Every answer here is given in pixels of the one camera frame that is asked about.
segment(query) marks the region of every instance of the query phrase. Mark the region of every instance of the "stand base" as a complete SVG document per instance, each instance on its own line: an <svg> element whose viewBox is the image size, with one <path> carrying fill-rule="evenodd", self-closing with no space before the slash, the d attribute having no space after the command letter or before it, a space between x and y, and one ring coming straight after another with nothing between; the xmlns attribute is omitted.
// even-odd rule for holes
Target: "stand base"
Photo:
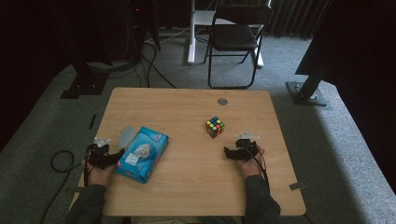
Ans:
<svg viewBox="0 0 396 224"><path fill-rule="evenodd" d="M330 104L323 99L319 90L316 90L309 99L300 97L299 90L303 85L303 82L286 82L291 98L296 105L318 105L321 109L332 109Z"/></svg>
<svg viewBox="0 0 396 224"><path fill-rule="evenodd" d="M94 71L91 71L91 73L93 79L89 85L80 85L77 75L69 90L64 91L61 99L78 99L80 95L101 95L109 73L98 73Z"/></svg>

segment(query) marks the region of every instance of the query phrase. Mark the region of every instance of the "rubik's cube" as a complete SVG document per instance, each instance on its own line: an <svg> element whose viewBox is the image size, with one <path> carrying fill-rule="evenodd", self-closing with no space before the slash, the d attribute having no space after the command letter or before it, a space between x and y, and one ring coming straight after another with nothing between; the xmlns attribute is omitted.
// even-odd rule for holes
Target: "rubik's cube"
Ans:
<svg viewBox="0 0 396 224"><path fill-rule="evenodd" d="M224 124L218 117L214 117L206 122L205 129L212 138L215 138L224 131Z"/></svg>

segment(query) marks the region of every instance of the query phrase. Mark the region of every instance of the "gray carpet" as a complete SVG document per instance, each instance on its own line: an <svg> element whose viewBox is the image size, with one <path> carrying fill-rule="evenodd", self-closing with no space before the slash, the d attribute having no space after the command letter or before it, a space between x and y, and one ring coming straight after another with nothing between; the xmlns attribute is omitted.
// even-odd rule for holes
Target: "gray carpet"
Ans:
<svg viewBox="0 0 396 224"><path fill-rule="evenodd" d="M258 70L254 85L248 89L271 94L295 173L307 185L302 189L306 214L313 223L395 223L396 196L337 89L325 82L319 86L331 105L328 110L295 105L288 93L285 82L306 79L294 72L309 43L300 38L266 37L262 47L264 67ZM205 43L197 41L194 65L187 65L188 47L186 38L166 40L154 64L178 88L208 89L207 64L202 64ZM145 46L144 55L151 60L154 51ZM215 60L222 60L214 63L215 82L248 82L250 61L238 64L239 59ZM92 65L105 67L99 63ZM52 80L0 154L0 223L40 222L65 177L51 170L51 156L58 150L70 150L75 154L75 163L81 161L86 146L95 137L111 91L115 87L145 87L143 74L148 70L147 63L140 63L136 70L113 73L102 95L80 96L77 100L60 99L76 75L71 66ZM149 78L153 88L172 88L152 68ZM96 119L90 128L93 115ZM69 163L66 156L55 161L60 169ZM72 200L67 190L77 185L80 175L81 170L70 174L45 223L63 223ZM307 217L283 219L285 223L309 223ZM104 223L121 223L121 219L105 217Z"/></svg>

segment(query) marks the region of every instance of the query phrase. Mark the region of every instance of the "hand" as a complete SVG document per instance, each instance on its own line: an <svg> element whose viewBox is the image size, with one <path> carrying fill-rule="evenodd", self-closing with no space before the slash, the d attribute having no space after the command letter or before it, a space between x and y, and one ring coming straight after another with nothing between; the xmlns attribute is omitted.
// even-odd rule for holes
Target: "hand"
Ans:
<svg viewBox="0 0 396 224"><path fill-rule="evenodd" d="M255 158L262 166L262 154L264 154L264 149L258 145L256 146L260 152L257 153ZM251 175L262 175L262 169L254 159L250 159L248 161L235 161L235 163L241 170L242 176L244 178L248 178Z"/></svg>
<svg viewBox="0 0 396 224"><path fill-rule="evenodd" d="M110 176L114 171L116 165L110 165L105 170L101 170L97 167L93 167L90 163L87 163L88 185L103 185L106 188L110 183Z"/></svg>

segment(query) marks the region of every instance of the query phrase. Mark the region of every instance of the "wooden table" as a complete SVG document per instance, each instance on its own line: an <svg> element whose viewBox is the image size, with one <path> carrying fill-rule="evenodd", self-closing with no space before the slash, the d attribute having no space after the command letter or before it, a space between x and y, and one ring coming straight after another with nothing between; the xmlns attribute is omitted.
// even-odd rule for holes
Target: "wooden table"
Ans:
<svg viewBox="0 0 396 224"><path fill-rule="evenodd" d="M218 104L220 98L228 104ZM212 139L205 122L215 116L225 129ZM114 153L120 149L120 132L128 125L136 131L146 126L167 134L169 146L147 184L112 176L105 216L243 216L244 180L223 147L235 149L235 136L245 132L260 136L256 140L265 149L271 194L281 215L305 212L301 192L290 190L297 180L266 91L116 88L97 136L112 139Z"/></svg>

